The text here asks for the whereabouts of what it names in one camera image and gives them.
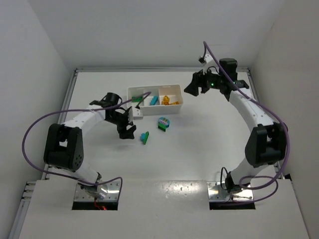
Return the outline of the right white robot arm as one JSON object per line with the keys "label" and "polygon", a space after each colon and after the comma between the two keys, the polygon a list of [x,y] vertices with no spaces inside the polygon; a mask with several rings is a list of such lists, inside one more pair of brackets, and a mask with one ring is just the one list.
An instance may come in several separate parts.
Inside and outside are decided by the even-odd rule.
{"label": "right white robot arm", "polygon": [[191,83],[184,92],[196,97],[210,89],[219,90],[236,108],[250,131],[245,146],[245,158],[234,170],[227,172],[225,179],[227,192],[239,191],[248,186],[260,171],[284,159],[287,147],[285,129],[253,102],[249,85],[238,79],[235,59],[220,59],[217,73],[211,71],[212,56],[206,54],[199,61],[203,68],[193,73]]}

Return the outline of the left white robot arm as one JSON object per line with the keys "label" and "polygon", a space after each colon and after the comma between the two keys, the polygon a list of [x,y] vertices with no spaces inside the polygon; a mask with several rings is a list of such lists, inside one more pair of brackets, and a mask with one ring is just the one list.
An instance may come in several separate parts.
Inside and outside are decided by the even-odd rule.
{"label": "left white robot arm", "polygon": [[120,139],[134,139],[136,126],[130,118],[131,108],[120,107],[122,98],[108,92],[101,100],[93,100],[84,112],[62,124],[48,129],[44,162],[75,177],[81,189],[92,197],[102,199],[107,187],[102,176],[84,161],[83,137],[95,125],[106,121],[117,127]]}

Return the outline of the teal 2x4 lego brick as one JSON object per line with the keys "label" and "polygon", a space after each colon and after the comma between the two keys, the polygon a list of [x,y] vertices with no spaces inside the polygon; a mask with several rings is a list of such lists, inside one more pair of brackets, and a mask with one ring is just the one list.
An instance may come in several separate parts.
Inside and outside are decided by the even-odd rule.
{"label": "teal 2x4 lego brick", "polygon": [[150,106],[155,106],[159,101],[159,97],[158,96],[153,96],[153,98],[151,99],[149,105]]}

